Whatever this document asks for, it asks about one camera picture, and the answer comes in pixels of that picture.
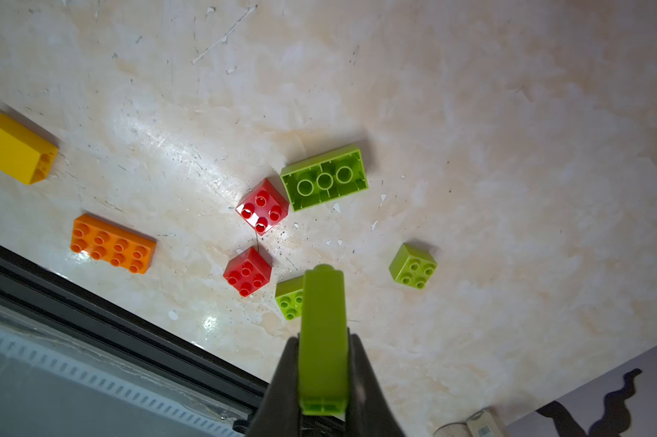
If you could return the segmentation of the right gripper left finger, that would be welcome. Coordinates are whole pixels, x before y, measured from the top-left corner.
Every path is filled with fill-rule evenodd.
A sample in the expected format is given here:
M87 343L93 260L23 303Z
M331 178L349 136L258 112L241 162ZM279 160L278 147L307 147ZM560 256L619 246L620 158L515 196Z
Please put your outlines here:
M299 339L289 338L247 437L301 436L298 349Z

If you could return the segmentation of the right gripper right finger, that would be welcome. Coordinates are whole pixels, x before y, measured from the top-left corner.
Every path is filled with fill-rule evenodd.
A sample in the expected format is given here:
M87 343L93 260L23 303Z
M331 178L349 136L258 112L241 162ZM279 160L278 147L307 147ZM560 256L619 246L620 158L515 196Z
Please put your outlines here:
M349 346L350 400L346 409L346 435L404 437L357 334L349 335Z

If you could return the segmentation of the long green lego brick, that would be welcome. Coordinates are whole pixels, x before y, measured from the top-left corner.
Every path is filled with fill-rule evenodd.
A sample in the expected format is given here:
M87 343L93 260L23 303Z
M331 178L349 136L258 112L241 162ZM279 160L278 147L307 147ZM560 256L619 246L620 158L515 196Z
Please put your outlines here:
M357 145L301 160L282 169L281 181L294 212L336 201L369 188Z

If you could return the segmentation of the yellow lego brick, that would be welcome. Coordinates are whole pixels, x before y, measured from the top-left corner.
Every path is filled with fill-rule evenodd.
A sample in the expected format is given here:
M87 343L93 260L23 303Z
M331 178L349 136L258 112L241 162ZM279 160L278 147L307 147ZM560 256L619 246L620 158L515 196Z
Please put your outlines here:
M57 153L57 146L0 114L0 171L33 185L48 177Z

